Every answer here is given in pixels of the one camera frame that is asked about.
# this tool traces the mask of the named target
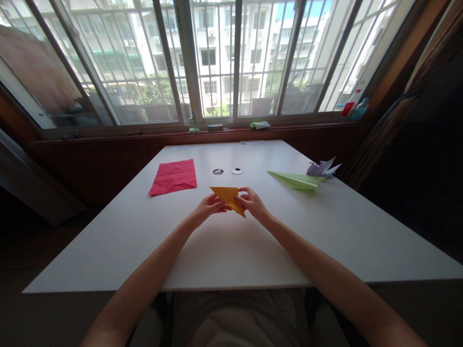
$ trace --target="blue sky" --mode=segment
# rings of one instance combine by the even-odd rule
[[[323,13],[326,13],[329,11],[331,8],[331,4],[333,3],[332,0],[327,0],[325,3],[325,7],[323,9]],[[283,17],[283,9],[285,7],[285,4],[277,4],[276,7],[276,21],[279,22],[281,21],[281,18]],[[310,1],[307,1],[307,5],[305,7],[305,13],[304,13],[304,18],[307,18],[307,12],[309,11],[310,7]],[[315,0],[313,1],[312,8],[310,10],[310,17],[319,17],[320,12],[322,11],[323,8],[323,0]],[[288,5],[286,5],[286,12],[285,12],[285,19],[292,19],[294,17],[294,2],[288,2]]]

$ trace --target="plastic bottle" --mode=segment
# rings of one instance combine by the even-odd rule
[[[369,98],[363,99],[362,103],[358,104],[357,108],[355,109],[354,113],[352,114],[352,120],[361,120],[365,112],[368,108],[368,101]]]
[[[344,109],[341,112],[341,117],[347,117],[349,112],[355,108],[355,105],[360,101],[360,89],[357,89],[355,93],[347,100]]]

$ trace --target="hand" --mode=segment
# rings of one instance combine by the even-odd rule
[[[247,194],[235,196],[235,200],[238,201],[243,210],[249,210],[251,214],[257,220],[269,215],[269,211],[265,208],[264,203],[260,199],[259,195],[249,187],[239,188],[238,191],[245,191]]]
[[[224,213],[231,211],[232,208],[225,204],[225,201],[220,200],[215,193],[206,196],[201,200],[198,207],[191,212],[185,219],[192,224],[193,228],[199,227],[210,215],[216,213]]]

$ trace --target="blue bottle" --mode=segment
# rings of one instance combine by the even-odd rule
[[[368,101],[369,98],[363,99],[362,103],[357,105],[357,108],[355,109],[354,113],[352,114],[351,120],[361,120],[363,115],[368,109]]]

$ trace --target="paper airplane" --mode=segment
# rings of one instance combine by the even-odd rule
[[[276,171],[267,171],[273,177],[278,178],[286,183],[292,189],[307,190],[318,188],[318,184],[325,180],[324,177],[308,176],[297,173],[281,173]]]
[[[336,159],[336,157],[328,161],[321,161],[320,165],[311,163],[309,168],[307,169],[306,175],[318,176],[318,177],[330,177],[342,165],[342,164],[339,164],[335,166],[334,168],[330,169],[329,167],[333,165],[334,159]]]
[[[246,218],[245,212],[241,207],[240,203],[235,200],[235,196],[238,195],[238,188],[236,187],[210,187],[217,196],[225,201],[228,206],[233,208],[238,214]]]

